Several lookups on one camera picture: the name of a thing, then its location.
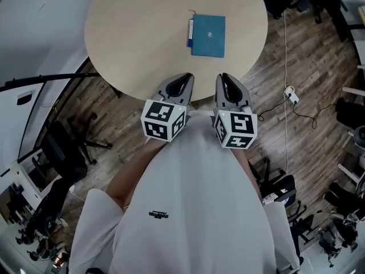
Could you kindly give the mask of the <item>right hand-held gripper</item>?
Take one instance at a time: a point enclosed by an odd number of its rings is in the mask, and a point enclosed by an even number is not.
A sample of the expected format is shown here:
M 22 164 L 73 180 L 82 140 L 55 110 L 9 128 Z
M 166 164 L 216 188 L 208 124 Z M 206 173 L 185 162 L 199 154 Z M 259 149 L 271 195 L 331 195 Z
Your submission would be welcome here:
M 227 102 L 240 108 L 225 109 Z M 216 104 L 213 127 L 222 148 L 248 149 L 257 138 L 258 116 L 252 111 L 248 89 L 234 76 L 216 78 Z

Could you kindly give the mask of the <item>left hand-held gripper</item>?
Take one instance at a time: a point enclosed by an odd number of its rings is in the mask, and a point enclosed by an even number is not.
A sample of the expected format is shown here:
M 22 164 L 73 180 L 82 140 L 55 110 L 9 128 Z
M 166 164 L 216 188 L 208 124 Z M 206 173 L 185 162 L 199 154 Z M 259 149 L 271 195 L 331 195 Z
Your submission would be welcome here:
M 144 135 L 171 142 L 186 126 L 194 75 L 176 74 L 162 81 L 157 94 L 145 102 L 141 115 Z

